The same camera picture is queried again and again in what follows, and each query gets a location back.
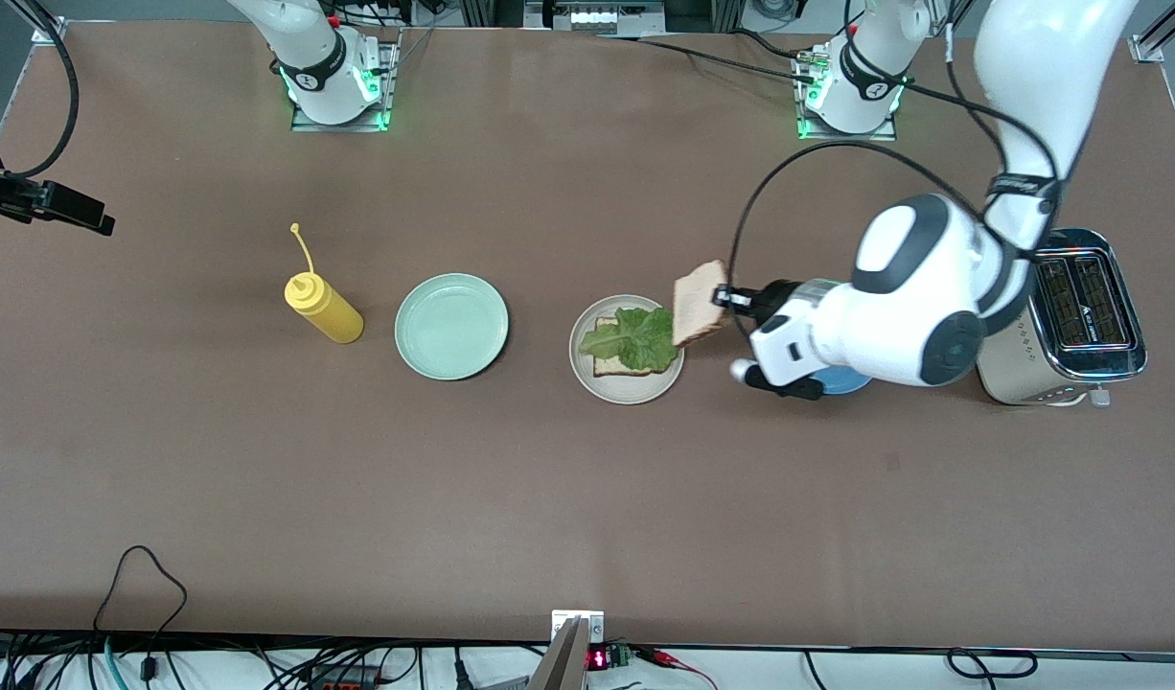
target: bread slice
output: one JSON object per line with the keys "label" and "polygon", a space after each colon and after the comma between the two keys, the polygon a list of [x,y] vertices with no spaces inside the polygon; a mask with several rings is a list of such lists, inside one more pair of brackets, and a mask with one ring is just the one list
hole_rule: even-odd
{"label": "bread slice", "polygon": [[[596,320],[596,328],[615,323],[617,323],[617,319],[599,317]],[[602,360],[600,357],[591,359],[591,375],[597,376],[597,379],[600,379],[600,376],[647,376],[649,373],[652,373],[650,368],[646,368],[646,370],[632,370],[623,366],[622,360],[617,357],[609,360]]]}
{"label": "bread slice", "polygon": [[727,283],[724,262],[713,261],[697,267],[672,284],[672,344],[684,348],[703,340],[727,324],[728,310],[711,299],[714,290]]}

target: bottle nozzle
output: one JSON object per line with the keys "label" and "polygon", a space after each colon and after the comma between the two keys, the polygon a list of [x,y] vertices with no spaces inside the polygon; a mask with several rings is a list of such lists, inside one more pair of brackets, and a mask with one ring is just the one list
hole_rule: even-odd
{"label": "bottle nozzle", "polygon": [[289,227],[289,232],[294,233],[294,236],[298,239],[298,247],[302,247],[302,253],[307,255],[307,269],[315,273],[315,262],[310,259],[310,250],[307,249],[307,241],[303,241],[302,233],[298,232],[298,223],[293,223]]}

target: red digital display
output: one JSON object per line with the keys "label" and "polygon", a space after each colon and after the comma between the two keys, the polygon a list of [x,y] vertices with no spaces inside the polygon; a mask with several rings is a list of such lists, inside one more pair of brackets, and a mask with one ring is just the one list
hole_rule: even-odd
{"label": "red digital display", "polygon": [[605,650],[588,651],[588,671],[604,671],[609,668],[609,655]]}

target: white plate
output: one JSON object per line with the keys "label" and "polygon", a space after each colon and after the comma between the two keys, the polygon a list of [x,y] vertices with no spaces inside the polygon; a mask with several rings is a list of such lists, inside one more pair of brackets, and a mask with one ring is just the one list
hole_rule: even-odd
{"label": "white plate", "polygon": [[579,383],[591,390],[593,396],[602,401],[617,402],[618,406],[637,406],[640,402],[654,401],[672,388],[677,376],[680,375],[680,367],[685,362],[685,353],[680,350],[671,367],[663,373],[649,373],[647,376],[592,376],[592,356],[579,353],[579,343],[584,335],[596,328],[597,319],[613,319],[618,309],[657,309],[659,302],[639,297],[637,294],[615,294],[613,297],[604,297],[584,311],[575,327],[570,329],[570,368],[575,370]]}

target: yellow squeeze bottle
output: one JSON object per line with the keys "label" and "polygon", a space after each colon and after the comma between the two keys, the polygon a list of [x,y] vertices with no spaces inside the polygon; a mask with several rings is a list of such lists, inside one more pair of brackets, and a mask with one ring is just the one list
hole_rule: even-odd
{"label": "yellow squeeze bottle", "polygon": [[298,234],[298,223],[293,223],[289,232],[297,236],[302,253],[307,255],[309,270],[289,279],[289,283],[284,287],[284,301],[315,324],[315,328],[323,330],[325,336],[340,344],[358,340],[365,326],[362,315],[336,292],[336,288],[315,274],[315,262],[310,261],[307,243]]}

